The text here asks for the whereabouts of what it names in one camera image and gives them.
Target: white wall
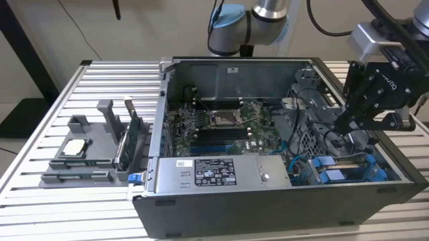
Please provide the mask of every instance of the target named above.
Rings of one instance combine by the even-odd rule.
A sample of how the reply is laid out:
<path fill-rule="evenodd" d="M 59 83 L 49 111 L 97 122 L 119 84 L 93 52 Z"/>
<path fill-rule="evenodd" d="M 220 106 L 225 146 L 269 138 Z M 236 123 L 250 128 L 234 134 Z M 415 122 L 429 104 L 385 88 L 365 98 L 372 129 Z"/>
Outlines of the white wall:
<path fill-rule="evenodd" d="M 39 97 L 37 84 L 0 33 L 0 103 L 19 103 L 25 98 Z"/>
<path fill-rule="evenodd" d="M 122 0 L 122 20 L 109 0 L 62 0 L 103 60 L 160 60 L 162 56 L 206 56 L 210 0 Z M 252 7 L 256 0 L 230 0 Z M 97 55 L 57 0 L 14 0 L 11 7 L 53 74 L 65 86 L 83 59 Z M 276 56 L 277 46 L 256 48 Z"/>

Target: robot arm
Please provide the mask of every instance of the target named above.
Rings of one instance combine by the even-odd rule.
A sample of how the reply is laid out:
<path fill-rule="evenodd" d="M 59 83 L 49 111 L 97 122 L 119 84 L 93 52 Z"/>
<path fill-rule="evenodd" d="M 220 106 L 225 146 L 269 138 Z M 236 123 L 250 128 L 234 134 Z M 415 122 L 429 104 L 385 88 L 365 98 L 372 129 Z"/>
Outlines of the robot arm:
<path fill-rule="evenodd" d="M 408 108 L 429 91 L 429 1 L 417 6 L 415 18 L 403 21 L 392 18 L 376 0 L 363 2 L 377 19 L 360 23 L 349 38 L 360 52 L 360 62 L 351 63 L 344 88 L 347 105 L 335 131 L 413 131 L 416 123 Z M 389 62 L 363 64 L 373 54 L 383 54 Z M 385 110 L 395 112 L 376 121 Z"/>
<path fill-rule="evenodd" d="M 208 48 L 217 56 L 236 55 L 242 45 L 269 45 L 286 32 L 286 1 L 258 0 L 250 11 L 221 3 L 212 15 Z"/>

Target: slotted metal table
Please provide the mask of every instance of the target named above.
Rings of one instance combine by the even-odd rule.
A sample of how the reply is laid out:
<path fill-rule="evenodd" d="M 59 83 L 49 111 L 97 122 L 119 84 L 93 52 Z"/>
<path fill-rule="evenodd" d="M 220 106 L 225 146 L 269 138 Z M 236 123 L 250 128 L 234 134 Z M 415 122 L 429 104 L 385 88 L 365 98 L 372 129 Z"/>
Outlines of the slotted metal table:
<path fill-rule="evenodd" d="M 344 82 L 348 62 L 328 61 Z M 0 179 L 0 240 L 153 240 L 147 237 L 127 187 L 41 189 L 69 133 L 67 121 L 85 114 L 103 122 L 98 100 L 114 100 L 114 112 L 130 121 L 123 97 L 133 96 L 141 117 L 153 123 L 158 98 L 158 62 L 93 62 L 81 66 L 63 93 Z M 387 132 L 429 179 L 429 130 L 417 121 L 412 133 Z M 384 208 L 360 226 L 192 238 L 188 240 L 429 240 L 429 189 L 408 203 Z"/>

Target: blue cable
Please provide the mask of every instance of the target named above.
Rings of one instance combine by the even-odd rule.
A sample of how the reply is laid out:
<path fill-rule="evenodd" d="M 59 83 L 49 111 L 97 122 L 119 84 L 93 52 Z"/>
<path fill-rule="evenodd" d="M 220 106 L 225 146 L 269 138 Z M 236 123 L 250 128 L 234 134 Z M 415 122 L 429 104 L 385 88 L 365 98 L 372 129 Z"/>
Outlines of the blue cable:
<path fill-rule="evenodd" d="M 284 152 L 286 150 L 286 141 L 282 141 L 282 148 L 280 150 L 274 150 L 269 153 L 272 156 L 274 153 Z"/>
<path fill-rule="evenodd" d="M 301 158 L 301 155 L 297 155 L 295 157 L 295 159 L 292 160 L 290 162 L 290 165 L 289 165 L 289 168 L 288 168 L 288 172 L 292 172 L 293 171 L 293 167 L 295 167 L 295 164 L 296 164 L 296 161 Z"/>

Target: floor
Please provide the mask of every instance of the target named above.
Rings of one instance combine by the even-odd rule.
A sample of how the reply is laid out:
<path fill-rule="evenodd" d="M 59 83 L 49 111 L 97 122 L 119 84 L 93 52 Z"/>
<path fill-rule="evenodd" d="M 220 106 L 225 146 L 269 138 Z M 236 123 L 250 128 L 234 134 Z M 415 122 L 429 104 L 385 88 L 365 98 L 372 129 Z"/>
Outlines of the floor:
<path fill-rule="evenodd" d="M 14 110 L 18 103 L 0 103 L 0 122 L 9 116 L 10 112 Z M 0 147 L 9 149 L 14 152 L 21 152 L 27 139 L 6 139 L 0 138 Z M 0 177 L 7 171 L 10 164 L 15 159 L 15 154 L 0 150 Z"/>

